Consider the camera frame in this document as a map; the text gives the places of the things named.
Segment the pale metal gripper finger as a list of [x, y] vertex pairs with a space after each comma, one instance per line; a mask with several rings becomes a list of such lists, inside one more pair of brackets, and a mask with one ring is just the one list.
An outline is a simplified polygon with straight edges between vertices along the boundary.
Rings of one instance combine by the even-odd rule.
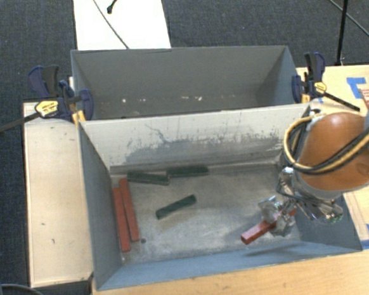
[[258, 203], [264, 221], [276, 221], [280, 216], [284, 218], [284, 204], [276, 196], [261, 200]]
[[275, 226], [270, 230], [272, 236], [277, 237], [285, 237], [291, 233], [293, 227], [296, 224], [296, 220], [294, 215], [291, 214], [274, 214], [273, 221], [275, 222]]

